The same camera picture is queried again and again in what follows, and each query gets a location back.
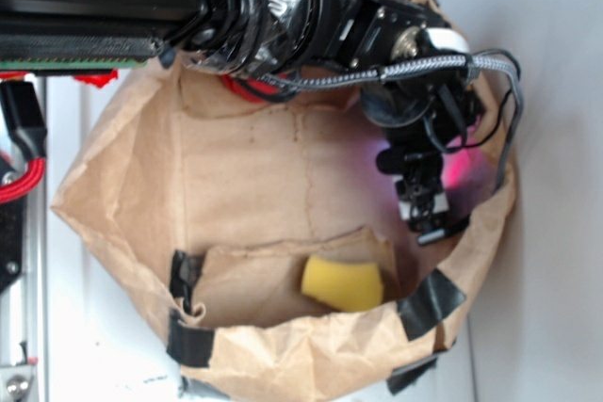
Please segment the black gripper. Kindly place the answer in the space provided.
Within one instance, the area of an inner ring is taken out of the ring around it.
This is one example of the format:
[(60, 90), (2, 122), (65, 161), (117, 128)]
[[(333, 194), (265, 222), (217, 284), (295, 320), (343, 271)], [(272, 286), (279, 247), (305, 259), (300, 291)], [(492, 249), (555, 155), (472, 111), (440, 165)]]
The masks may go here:
[(448, 220), (444, 156), (468, 144), (469, 128), (484, 112), (477, 92), (455, 81), (370, 84), (362, 88), (362, 110), (383, 131), (387, 148), (377, 169), (392, 178), (400, 217), (417, 243), (462, 232), (469, 217)]

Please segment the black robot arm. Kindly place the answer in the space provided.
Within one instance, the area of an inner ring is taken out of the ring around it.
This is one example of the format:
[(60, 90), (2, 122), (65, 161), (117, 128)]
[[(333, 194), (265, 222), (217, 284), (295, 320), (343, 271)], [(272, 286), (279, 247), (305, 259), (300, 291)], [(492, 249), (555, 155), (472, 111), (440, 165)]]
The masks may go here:
[(468, 226), (448, 221), (444, 155), (482, 112), (477, 60), (446, 43), (451, 33), (419, 0), (1, 0), (1, 72), (96, 75), (180, 59), (273, 103), (359, 86), (389, 143), (378, 168), (427, 245)]

